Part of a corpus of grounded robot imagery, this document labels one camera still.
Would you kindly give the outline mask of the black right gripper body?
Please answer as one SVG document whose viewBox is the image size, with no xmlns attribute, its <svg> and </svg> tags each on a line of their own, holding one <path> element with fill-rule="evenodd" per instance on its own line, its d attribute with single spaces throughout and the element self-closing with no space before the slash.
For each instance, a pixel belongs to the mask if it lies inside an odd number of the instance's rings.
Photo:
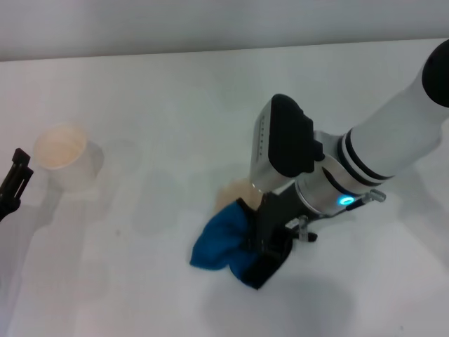
<svg viewBox="0 0 449 337">
<path fill-rule="evenodd" d="M 295 183 L 280 194 L 264 194 L 255 214 L 255 247 L 290 248 L 295 231 L 286 225 L 301 217 L 312 221 L 316 219 L 316 214 L 300 199 Z"/>
</svg>

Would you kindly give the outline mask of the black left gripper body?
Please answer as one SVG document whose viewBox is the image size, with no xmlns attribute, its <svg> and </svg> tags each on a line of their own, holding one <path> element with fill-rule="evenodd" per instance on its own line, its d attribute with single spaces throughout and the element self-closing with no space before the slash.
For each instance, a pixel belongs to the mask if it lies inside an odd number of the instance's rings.
<svg viewBox="0 0 449 337">
<path fill-rule="evenodd" d="M 12 200 L 1 200 L 0 202 L 0 221 L 2 221 L 6 216 L 16 212 L 20 207 L 21 201 Z"/>
</svg>

